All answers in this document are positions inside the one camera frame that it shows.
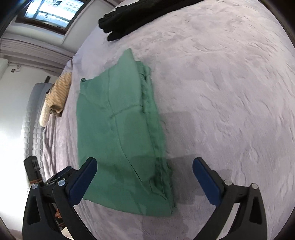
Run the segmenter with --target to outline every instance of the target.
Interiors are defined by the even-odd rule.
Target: metal screw
[[[254,188],[255,190],[258,189],[258,185],[256,183],[252,183],[251,187]]]
[[[230,180],[228,180],[228,179],[224,180],[224,183],[225,183],[225,185],[227,185],[227,186],[232,185],[232,181],[230,181]]]
[[[65,185],[65,180],[60,180],[60,181],[58,182],[58,185],[59,185],[59,186],[63,186],[63,185]]]
[[[33,185],[32,185],[32,189],[36,189],[38,187],[38,184],[37,183],[34,183]]]

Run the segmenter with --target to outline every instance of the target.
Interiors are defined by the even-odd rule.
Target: green cloth
[[[82,79],[77,101],[78,159],[98,163],[84,199],[119,211],[171,216],[165,139],[150,68],[127,49],[118,63]]]

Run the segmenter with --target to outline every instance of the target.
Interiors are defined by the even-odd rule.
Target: window
[[[33,0],[16,22],[42,27],[63,35],[90,0]]]

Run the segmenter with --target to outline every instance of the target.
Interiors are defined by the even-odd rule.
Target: curtain
[[[41,68],[59,76],[75,54],[42,41],[5,33],[0,39],[0,55],[10,63]]]

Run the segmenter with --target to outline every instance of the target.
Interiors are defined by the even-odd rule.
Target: blue gripper pad
[[[202,158],[194,159],[193,172],[209,202],[218,207],[222,200],[223,189],[220,186],[221,182],[216,183],[211,174],[214,172],[215,177],[216,175],[218,176],[217,180],[221,179],[219,175],[215,171],[212,171]]]
[[[96,172],[97,161],[94,158],[88,158],[82,167],[76,171],[73,181],[65,189],[69,203],[72,206],[78,205],[81,202]]]

